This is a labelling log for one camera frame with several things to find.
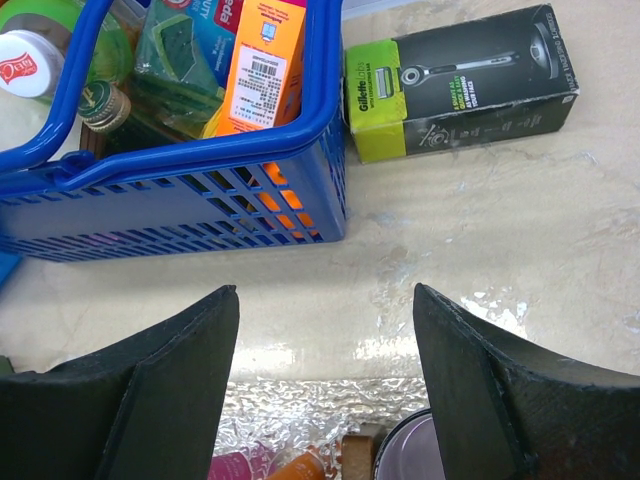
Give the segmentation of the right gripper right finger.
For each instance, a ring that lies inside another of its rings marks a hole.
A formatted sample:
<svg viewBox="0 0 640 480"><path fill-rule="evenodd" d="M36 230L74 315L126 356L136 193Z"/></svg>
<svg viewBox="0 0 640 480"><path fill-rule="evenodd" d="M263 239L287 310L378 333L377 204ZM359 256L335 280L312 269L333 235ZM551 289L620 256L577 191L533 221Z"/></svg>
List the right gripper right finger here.
<svg viewBox="0 0 640 480"><path fill-rule="evenodd" d="M538 346L423 284L413 322L446 478L638 478L638 376Z"/></svg>

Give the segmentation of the orange toothpaste tube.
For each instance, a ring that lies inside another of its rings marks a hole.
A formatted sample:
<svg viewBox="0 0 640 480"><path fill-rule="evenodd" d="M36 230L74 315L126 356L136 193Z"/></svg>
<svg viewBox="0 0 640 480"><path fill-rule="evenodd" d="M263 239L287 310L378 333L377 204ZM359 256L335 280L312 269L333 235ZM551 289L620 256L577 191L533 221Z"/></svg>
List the orange toothpaste tube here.
<svg viewBox="0 0 640 480"><path fill-rule="evenodd" d="M330 457L316 448L285 450L276 455L267 480L326 480L333 479L335 469Z"/></svg>

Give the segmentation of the purple translucent cup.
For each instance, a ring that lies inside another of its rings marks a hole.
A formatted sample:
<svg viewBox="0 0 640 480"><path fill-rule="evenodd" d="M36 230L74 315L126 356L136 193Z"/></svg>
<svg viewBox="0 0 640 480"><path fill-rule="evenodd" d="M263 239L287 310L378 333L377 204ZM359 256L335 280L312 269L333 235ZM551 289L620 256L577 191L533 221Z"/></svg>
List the purple translucent cup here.
<svg viewBox="0 0 640 480"><path fill-rule="evenodd" d="M445 480L430 408L400 421L383 440L374 462L375 480Z"/></svg>

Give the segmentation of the clear glass tray wooden handles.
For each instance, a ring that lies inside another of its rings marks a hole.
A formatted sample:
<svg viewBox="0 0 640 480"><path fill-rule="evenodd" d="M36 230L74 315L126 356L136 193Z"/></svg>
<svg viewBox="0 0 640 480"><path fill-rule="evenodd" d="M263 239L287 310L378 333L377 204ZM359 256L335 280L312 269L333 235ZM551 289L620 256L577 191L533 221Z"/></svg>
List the clear glass tray wooden handles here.
<svg viewBox="0 0 640 480"><path fill-rule="evenodd" d="M214 453L243 455L257 479L305 453L329 479L370 479L385 436L427 405L420 378L232 382Z"/></svg>

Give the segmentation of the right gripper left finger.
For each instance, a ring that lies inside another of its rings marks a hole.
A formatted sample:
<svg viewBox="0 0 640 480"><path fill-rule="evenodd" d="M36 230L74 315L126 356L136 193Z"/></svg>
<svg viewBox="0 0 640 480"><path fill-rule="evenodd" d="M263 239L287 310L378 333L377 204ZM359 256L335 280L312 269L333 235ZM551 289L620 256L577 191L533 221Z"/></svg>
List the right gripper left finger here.
<svg viewBox="0 0 640 480"><path fill-rule="evenodd" d="M221 287L55 368L1 379L5 479L203 479L239 327Z"/></svg>

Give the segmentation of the pink toothpaste tube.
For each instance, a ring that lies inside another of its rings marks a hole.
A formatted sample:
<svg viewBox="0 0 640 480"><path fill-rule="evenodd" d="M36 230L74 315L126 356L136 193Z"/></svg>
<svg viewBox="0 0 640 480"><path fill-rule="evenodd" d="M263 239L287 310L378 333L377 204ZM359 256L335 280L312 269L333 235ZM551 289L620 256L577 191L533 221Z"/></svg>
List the pink toothpaste tube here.
<svg viewBox="0 0 640 480"><path fill-rule="evenodd" d="M208 480L251 480L250 462L241 452L211 458Z"/></svg>

